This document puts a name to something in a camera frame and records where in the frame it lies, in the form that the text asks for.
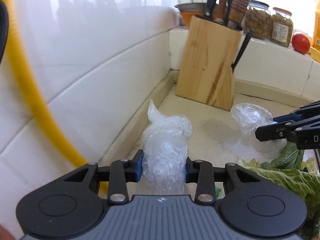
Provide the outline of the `person's left hand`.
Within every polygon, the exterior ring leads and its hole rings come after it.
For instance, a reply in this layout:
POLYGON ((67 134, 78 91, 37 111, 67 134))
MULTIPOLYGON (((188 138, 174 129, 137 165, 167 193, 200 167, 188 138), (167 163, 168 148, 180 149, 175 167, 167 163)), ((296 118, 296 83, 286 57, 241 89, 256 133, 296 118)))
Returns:
POLYGON ((15 237, 2 225, 0 225, 0 240, 15 240, 15 237))

